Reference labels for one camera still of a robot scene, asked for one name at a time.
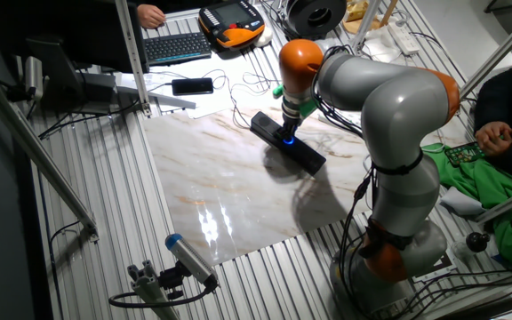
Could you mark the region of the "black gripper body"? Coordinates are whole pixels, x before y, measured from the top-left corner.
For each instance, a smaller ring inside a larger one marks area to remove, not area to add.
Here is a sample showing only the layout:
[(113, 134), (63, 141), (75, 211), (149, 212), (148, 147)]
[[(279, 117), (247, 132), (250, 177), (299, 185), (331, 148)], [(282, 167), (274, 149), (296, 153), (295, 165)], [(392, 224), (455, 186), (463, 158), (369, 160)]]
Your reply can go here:
[(296, 132), (297, 128), (301, 124), (301, 118), (300, 116), (290, 116), (288, 114), (283, 114), (283, 130), (285, 132)]

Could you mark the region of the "bare human hand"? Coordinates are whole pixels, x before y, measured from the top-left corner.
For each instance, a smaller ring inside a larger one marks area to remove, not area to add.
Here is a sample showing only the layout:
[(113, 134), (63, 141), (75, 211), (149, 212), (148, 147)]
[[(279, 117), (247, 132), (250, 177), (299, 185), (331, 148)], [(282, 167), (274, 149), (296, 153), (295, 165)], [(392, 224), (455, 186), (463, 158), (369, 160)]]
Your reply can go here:
[(140, 4), (137, 12), (143, 28), (158, 28), (166, 22), (165, 14), (154, 5)]
[(490, 122), (476, 131), (478, 147), (487, 156), (499, 156), (512, 145), (512, 128), (504, 122)]

